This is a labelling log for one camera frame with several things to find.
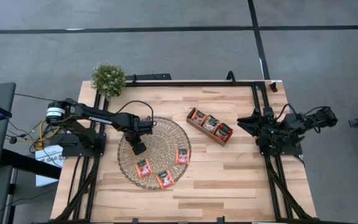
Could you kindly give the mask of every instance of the potted plant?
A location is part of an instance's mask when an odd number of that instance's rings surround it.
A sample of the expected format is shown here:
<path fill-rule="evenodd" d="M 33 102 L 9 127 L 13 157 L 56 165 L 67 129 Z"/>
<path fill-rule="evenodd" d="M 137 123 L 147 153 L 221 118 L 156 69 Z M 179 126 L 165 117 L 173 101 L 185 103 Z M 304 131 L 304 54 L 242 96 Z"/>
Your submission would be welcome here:
<path fill-rule="evenodd" d="M 109 63 L 98 64 L 91 74 L 92 88 L 109 99 L 119 96 L 125 87 L 125 71 L 119 65 Z"/>

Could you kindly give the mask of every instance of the wooden tray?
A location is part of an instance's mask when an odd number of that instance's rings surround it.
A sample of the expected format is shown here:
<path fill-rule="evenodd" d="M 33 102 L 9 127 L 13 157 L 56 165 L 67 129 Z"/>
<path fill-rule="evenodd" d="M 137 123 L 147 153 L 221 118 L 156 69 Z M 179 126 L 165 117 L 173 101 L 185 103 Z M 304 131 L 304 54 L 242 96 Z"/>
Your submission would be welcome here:
<path fill-rule="evenodd" d="M 209 131 L 205 130 L 205 128 L 203 128 L 201 125 L 194 123 L 194 121 L 191 119 L 191 116 L 194 114 L 194 111 L 196 111 L 196 108 L 193 108 L 190 111 L 190 113 L 187 115 L 187 118 L 186 118 L 187 123 L 189 123 L 190 125 L 192 125 L 196 129 L 198 129 L 199 131 L 201 131 L 202 133 L 207 135 L 213 141 L 216 141 L 217 143 L 219 143 L 221 146 L 226 145 L 226 143 L 229 141 L 231 135 L 228 137 L 226 142 L 224 142 L 221 138 L 219 138 L 219 137 L 215 136 L 214 134 L 210 133 Z"/>

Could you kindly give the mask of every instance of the round wicker tray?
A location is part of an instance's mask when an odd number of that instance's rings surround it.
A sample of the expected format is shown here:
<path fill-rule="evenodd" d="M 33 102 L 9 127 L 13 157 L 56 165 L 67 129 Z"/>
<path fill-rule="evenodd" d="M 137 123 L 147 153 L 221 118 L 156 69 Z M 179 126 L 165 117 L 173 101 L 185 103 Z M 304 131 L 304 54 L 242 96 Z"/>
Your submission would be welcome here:
<path fill-rule="evenodd" d="M 144 189 L 161 189 L 156 175 L 169 170 L 175 183 L 185 173 L 188 165 L 175 163 L 177 149 L 189 149 L 191 157 L 191 145 L 186 132 L 174 121 L 167 118 L 154 117 L 157 124 L 153 127 L 153 134 L 146 134 L 140 138 L 146 145 L 147 150 L 135 156 L 131 146 L 121 138 L 118 147 L 118 164 L 122 173 L 134 184 Z M 135 164 L 148 159 L 152 173 L 140 178 Z"/>

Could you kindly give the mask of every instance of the red snack package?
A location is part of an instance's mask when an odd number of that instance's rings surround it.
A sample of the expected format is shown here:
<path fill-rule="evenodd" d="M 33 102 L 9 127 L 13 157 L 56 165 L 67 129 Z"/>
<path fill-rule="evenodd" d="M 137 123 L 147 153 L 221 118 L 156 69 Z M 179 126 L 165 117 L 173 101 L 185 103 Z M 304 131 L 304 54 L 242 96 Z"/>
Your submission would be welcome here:
<path fill-rule="evenodd" d="M 216 128 L 218 127 L 218 125 L 219 125 L 219 121 L 216 118 L 212 117 L 211 115 L 208 115 L 205 118 L 203 127 L 205 128 L 205 130 L 213 134 Z"/>
<path fill-rule="evenodd" d="M 147 159 L 135 164 L 139 177 L 145 177 L 152 173 L 152 167 Z"/>
<path fill-rule="evenodd" d="M 205 114 L 203 114 L 202 112 L 196 109 L 190 119 L 194 123 L 198 125 L 202 125 L 204 123 L 205 118 L 206 118 Z"/>
<path fill-rule="evenodd" d="M 187 149 L 177 149 L 177 164 L 188 165 L 190 160 L 190 151 Z"/>
<path fill-rule="evenodd" d="M 174 181 L 172 179 L 169 170 L 159 173 L 158 175 L 156 175 L 156 177 L 162 189 L 166 189 L 167 187 L 174 184 Z"/>
<path fill-rule="evenodd" d="M 226 142 L 227 140 L 229 140 L 232 133 L 233 129 L 231 129 L 227 124 L 221 123 L 215 131 L 215 136 Z"/>

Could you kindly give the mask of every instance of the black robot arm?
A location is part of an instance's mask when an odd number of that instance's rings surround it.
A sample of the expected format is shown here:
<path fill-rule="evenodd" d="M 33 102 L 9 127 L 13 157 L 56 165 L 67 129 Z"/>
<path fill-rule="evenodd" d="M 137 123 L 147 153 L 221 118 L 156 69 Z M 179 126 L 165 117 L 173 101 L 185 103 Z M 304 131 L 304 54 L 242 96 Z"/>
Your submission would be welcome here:
<path fill-rule="evenodd" d="M 64 101 L 54 101 L 48 105 L 46 122 L 49 125 L 69 130 L 78 136 L 82 146 L 92 148 L 97 145 L 98 135 L 95 130 L 85 128 L 77 122 L 81 119 L 109 124 L 117 131 L 122 131 L 136 155 L 146 150 L 140 136 L 152 134 L 154 125 L 152 118 L 142 121 L 134 114 L 111 113 L 86 106 L 69 98 Z"/>
<path fill-rule="evenodd" d="M 258 137 L 256 143 L 261 153 L 271 156 L 279 153 L 301 154 L 299 143 L 305 137 L 299 135 L 312 128 L 320 133 L 321 128 L 332 127 L 337 123 L 335 114 L 328 106 L 317 107 L 305 114 L 296 112 L 287 114 L 281 122 L 277 121 L 279 117 L 273 118 L 273 113 L 261 115 L 255 110 L 252 116 L 239 118 L 237 121 L 242 129 Z"/>

